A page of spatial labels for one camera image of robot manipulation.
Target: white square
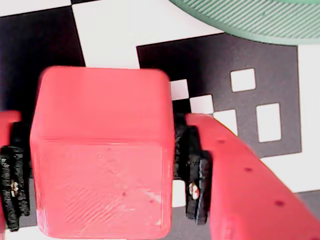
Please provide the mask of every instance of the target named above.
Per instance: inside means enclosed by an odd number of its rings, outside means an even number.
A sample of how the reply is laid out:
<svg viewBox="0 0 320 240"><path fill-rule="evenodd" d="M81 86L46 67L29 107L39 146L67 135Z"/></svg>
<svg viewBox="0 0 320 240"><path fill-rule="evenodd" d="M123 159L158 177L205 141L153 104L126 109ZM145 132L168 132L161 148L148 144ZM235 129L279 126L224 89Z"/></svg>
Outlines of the white square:
<svg viewBox="0 0 320 240"><path fill-rule="evenodd" d="M193 114L212 114L214 112L214 101L211 94L191 97L190 106Z"/></svg>
<svg viewBox="0 0 320 240"><path fill-rule="evenodd" d="M256 88L256 75L253 68L232 71L230 78L233 92L247 91Z"/></svg>
<svg viewBox="0 0 320 240"><path fill-rule="evenodd" d="M282 134L279 103L257 106L256 120L260 143L281 139Z"/></svg>
<svg viewBox="0 0 320 240"><path fill-rule="evenodd" d="M189 98L187 79L171 81L170 86L172 101Z"/></svg>
<svg viewBox="0 0 320 240"><path fill-rule="evenodd" d="M182 180L172 182L172 207L184 207L186 205L186 183Z"/></svg>
<svg viewBox="0 0 320 240"><path fill-rule="evenodd" d="M0 17L70 5L70 0L4 0L0 7Z"/></svg>
<svg viewBox="0 0 320 240"><path fill-rule="evenodd" d="M237 114L235 109L215 111L213 117L238 136Z"/></svg>

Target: red plastic part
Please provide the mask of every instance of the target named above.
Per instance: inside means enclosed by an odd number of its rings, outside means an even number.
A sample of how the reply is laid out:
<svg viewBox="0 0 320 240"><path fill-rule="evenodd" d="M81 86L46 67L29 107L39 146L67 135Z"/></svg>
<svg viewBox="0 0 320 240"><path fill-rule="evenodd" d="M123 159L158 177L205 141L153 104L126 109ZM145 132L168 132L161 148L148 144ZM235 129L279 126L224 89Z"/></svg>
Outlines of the red plastic part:
<svg viewBox="0 0 320 240"><path fill-rule="evenodd" d="M320 240L318 220L238 137L210 116L187 122L213 157L213 240Z"/></svg>
<svg viewBox="0 0 320 240"><path fill-rule="evenodd" d="M30 136L41 231L74 239L167 235L172 112L161 71L47 69Z"/></svg>
<svg viewBox="0 0 320 240"><path fill-rule="evenodd" d="M21 114L18 111L0 112L0 147L10 143L10 129L13 123L21 121ZM5 239L6 220L0 201L0 240Z"/></svg>

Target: cube face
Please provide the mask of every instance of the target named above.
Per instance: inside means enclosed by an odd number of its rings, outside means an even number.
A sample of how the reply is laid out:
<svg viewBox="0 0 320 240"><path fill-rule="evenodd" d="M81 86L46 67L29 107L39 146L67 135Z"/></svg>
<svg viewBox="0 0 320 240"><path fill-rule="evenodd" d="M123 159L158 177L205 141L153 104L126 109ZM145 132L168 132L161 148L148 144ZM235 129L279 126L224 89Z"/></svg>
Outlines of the cube face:
<svg viewBox="0 0 320 240"><path fill-rule="evenodd" d="M86 74L88 81L94 81L91 74ZM172 107L166 106L166 102L171 102L168 80L160 80L159 76L162 78L163 74L158 71L148 72L147 79L141 72L138 81L152 82L155 78L157 92L154 95L158 99L152 96L153 103L148 104L143 103L148 96L143 94L139 85L133 89L128 84L133 93L126 101L130 102L135 95L131 102L141 102L140 108L139 105L131 106L140 113L139 117L131 109L122 109L121 103L116 108L117 101L109 99L110 95L99 95L103 92L102 87L117 90L117 79L108 76L108 69L103 86L97 84L95 90L94 84L91 85L89 93L92 98L84 94L87 103L96 102L94 109L89 110L84 100L69 99L70 95L77 98L76 94L63 96L61 92L67 93L64 89L54 91L60 86L54 88L51 85L53 91L48 91L46 84L63 81L55 74L51 76L54 77L47 79L44 74L41 81L30 139L39 227L55 238L158 239L165 236L171 225L175 144ZM134 82L135 78L128 75L127 81ZM121 90L129 92L127 87L122 81L118 82L118 94ZM167 94L161 97L159 92ZM86 118L87 128L82 120L73 123L76 127L72 126L74 116L65 109L69 104L60 107L56 104L63 98L73 101L76 115L83 111L83 116L88 112L94 116ZM109 108L111 114L106 115L105 108ZM118 125L124 124L126 114L123 112L130 111L133 117L126 117L130 119L131 128ZM63 125L40 121L49 119L54 113L57 123L64 118Z"/></svg>

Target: white rectangle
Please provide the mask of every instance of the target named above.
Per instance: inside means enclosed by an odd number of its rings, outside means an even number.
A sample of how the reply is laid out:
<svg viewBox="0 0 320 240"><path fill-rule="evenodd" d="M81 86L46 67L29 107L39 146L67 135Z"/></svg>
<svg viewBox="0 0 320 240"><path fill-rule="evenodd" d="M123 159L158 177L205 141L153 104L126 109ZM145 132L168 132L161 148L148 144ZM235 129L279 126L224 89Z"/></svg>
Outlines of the white rectangle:
<svg viewBox="0 0 320 240"><path fill-rule="evenodd" d="M172 207L184 207L186 205L186 183L182 180L172 182Z"/></svg>
<svg viewBox="0 0 320 240"><path fill-rule="evenodd" d="M281 139L282 134L279 103L257 106L256 120L260 143L272 142Z"/></svg>
<svg viewBox="0 0 320 240"><path fill-rule="evenodd" d="M187 79L171 81L170 86L172 101L189 98Z"/></svg>
<svg viewBox="0 0 320 240"><path fill-rule="evenodd" d="M215 111L213 117L238 136L237 114L235 109Z"/></svg>
<svg viewBox="0 0 320 240"><path fill-rule="evenodd" d="M0 0L0 17L71 6L71 0Z"/></svg>

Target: red plastic arm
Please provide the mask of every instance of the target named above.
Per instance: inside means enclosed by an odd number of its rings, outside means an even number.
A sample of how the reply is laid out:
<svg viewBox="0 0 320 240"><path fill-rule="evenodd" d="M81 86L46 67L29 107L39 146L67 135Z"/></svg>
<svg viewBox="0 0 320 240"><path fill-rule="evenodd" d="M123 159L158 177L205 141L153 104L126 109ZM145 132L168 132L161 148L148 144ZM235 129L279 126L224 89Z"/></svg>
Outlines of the red plastic arm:
<svg viewBox="0 0 320 240"><path fill-rule="evenodd" d="M246 144L210 116L189 114L187 123L213 158L213 240L320 240L318 220Z"/></svg>
<svg viewBox="0 0 320 240"><path fill-rule="evenodd" d="M10 128L13 123L21 121L19 111L1 111L0 112L0 148L8 145L10 142Z"/></svg>

